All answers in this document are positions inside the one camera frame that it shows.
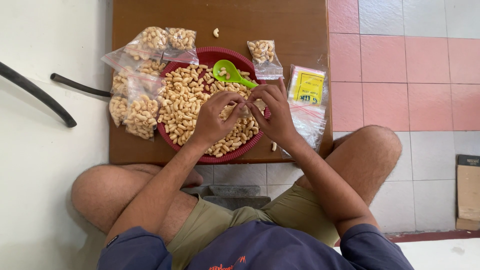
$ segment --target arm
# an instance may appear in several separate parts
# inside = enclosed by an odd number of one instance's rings
[[[238,103],[229,118],[219,118],[222,109],[229,102]],[[193,169],[198,159],[215,142],[223,138],[236,123],[245,99],[237,93],[220,92],[202,105],[194,135],[173,157],[173,159],[137,194],[122,212],[108,233],[105,243],[116,235],[136,226],[150,233],[158,233],[172,204],[175,191]]]
[[[323,160],[295,130],[283,80],[277,86],[261,85],[252,90],[247,100],[261,130],[285,149],[300,165],[314,193],[340,237],[356,224],[368,223],[378,227],[375,218],[361,197]],[[250,101],[261,98],[271,116],[264,119]]]

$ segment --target hand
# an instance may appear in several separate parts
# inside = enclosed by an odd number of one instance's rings
[[[279,78],[278,81],[280,89],[273,85],[259,85],[253,88],[246,105],[252,111],[260,129],[286,150],[286,147],[291,146],[292,142],[297,142],[301,136],[293,125],[290,106],[287,102],[287,91],[282,78]],[[258,98],[265,102],[271,112],[268,119],[265,119],[260,110],[252,103]]]
[[[219,117],[219,114],[226,105],[229,105],[229,103],[231,105],[231,102],[236,102],[237,106],[235,106],[230,116],[224,121]],[[245,99],[238,93],[222,91],[214,94],[202,105],[198,114],[195,132],[189,139],[189,142],[195,141],[207,150],[232,131],[239,117],[240,110],[244,106]]]

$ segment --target pink floor tile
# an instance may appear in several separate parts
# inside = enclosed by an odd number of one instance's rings
[[[330,34],[332,82],[361,82],[360,35]]]
[[[362,81],[406,83],[405,39],[398,36],[360,36]]]
[[[480,39],[449,38],[452,84],[480,84]]]
[[[407,84],[362,83],[365,125],[409,131]]]
[[[410,131],[452,131],[449,84],[408,84]]]
[[[358,0],[335,0],[328,2],[328,30],[330,33],[358,34]]]
[[[405,37],[409,83],[450,83],[448,42],[441,37]]]
[[[333,131],[354,131],[363,127],[361,83],[332,82]]]
[[[480,130],[480,85],[452,85],[453,130]]]

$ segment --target cardboard box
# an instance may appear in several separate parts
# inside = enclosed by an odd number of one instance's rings
[[[458,155],[456,178],[458,217],[480,221],[480,157]]]
[[[469,220],[457,218],[456,229],[477,231],[477,230],[480,230],[480,221],[469,221]]]

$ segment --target wooden table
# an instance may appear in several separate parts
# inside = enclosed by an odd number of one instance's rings
[[[225,47],[249,59],[252,56],[247,40],[274,39],[286,85],[290,79],[290,64],[314,69],[328,66],[326,0],[113,1],[113,50],[125,46],[148,26],[196,30],[198,48]],[[219,38],[212,34],[217,27]],[[325,115],[328,122],[319,152],[322,157],[332,150],[331,106]],[[263,135],[252,149],[228,163],[289,161],[282,159],[279,149],[272,152],[271,147],[271,140]],[[158,132],[152,143],[125,133],[123,125],[116,128],[110,119],[110,163],[165,165],[175,153]]]

